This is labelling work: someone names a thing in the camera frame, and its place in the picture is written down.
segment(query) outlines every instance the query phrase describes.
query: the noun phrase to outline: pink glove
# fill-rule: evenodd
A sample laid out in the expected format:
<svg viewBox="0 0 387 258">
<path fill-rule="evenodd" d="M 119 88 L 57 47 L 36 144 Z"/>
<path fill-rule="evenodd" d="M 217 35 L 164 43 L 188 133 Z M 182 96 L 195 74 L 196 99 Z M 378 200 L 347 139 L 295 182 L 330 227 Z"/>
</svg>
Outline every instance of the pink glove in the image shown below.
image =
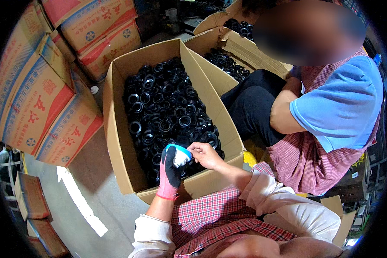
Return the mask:
<svg viewBox="0 0 387 258">
<path fill-rule="evenodd" d="M 168 151 L 162 151 L 162 159 L 160 161 L 160 184 L 157 196 L 167 200 L 176 200 L 178 197 L 178 188 L 181 185 L 181 170 L 173 166 L 176 148 L 171 146 Z"/>
</svg>

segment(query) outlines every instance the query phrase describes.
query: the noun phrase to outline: blue shirt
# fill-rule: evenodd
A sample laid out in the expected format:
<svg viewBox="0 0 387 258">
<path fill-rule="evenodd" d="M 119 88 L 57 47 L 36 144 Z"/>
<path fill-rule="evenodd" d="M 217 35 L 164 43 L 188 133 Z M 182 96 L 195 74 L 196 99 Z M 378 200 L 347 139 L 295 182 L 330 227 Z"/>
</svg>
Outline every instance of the blue shirt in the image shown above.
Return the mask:
<svg viewBox="0 0 387 258">
<path fill-rule="evenodd" d="M 380 72 L 373 60 L 353 57 L 324 85 L 292 101 L 290 111 L 327 153 L 340 148 L 361 149 L 380 112 L 382 91 Z"/>
</svg>

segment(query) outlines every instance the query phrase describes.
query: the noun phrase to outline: black pants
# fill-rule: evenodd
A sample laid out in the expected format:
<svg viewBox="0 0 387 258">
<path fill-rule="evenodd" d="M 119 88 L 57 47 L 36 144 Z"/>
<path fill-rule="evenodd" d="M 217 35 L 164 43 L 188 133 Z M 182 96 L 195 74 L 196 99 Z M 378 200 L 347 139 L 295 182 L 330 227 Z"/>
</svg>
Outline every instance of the black pants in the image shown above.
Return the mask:
<svg viewBox="0 0 387 258">
<path fill-rule="evenodd" d="M 222 95 L 222 102 L 243 141 L 258 134 L 269 147 L 285 137 L 269 125 L 272 104 L 285 83 L 278 75 L 260 69 Z"/>
</svg>

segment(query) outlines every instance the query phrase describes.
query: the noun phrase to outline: red checkered apron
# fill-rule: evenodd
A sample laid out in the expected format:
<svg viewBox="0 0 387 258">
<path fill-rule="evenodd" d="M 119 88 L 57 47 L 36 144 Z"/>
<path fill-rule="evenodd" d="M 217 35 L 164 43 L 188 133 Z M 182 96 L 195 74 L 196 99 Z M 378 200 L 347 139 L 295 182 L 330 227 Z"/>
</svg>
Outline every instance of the red checkered apron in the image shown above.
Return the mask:
<svg viewBox="0 0 387 258">
<path fill-rule="evenodd" d="M 265 162 L 257 164 L 254 169 L 272 175 Z M 236 187 L 228 187 L 175 206 L 171 220 L 173 242 L 176 245 L 174 257 L 188 258 L 202 248 L 248 229 L 275 241 L 288 241 L 297 237 L 257 219 L 255 210 L 238 198 L 240 194 Z"/>
<path fill-rule="evenodd" d="M 340 62 L 325 66 L 302 68 L 305 92 L 324 85 L 330 75 L 352 57 L 367 56 L 363 49 Z M 345 175 L 350 166 L 358 160 L 371 145 L 378 129 L 380 115 L 367 144 L 362 149 L 337 149 L 326 153 L 316 137 L 309 132 L 287 135 L 268 148 L 273 165 L 278 172 L 279 182 L 297 193 L 323 194 Z"/>
</svg>

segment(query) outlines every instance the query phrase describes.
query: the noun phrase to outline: white long-sleeve shirt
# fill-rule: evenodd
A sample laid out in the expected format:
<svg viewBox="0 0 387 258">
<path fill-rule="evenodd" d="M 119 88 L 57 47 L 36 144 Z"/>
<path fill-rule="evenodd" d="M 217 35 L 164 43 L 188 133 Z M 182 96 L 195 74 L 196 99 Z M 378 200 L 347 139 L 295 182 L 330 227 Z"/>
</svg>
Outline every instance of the white long-sleeve shirt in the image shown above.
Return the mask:
<svg viewBox="0 0 387 258">
<path fill-rule="evenodd" d="M 295 194 L 290 187 L 266 173 L 253 171 L 251 181 L 239 197 L 246 205 L 264 216 L 264 222 L 283 228 L 300 237 L 313 237 L 332 243 L 340 217 L 310 199 Z M 134 251 L 128 258 L 173 257 L 175 244 L 169 222 L 141 215 L 136 222 Z"/>
</svg>

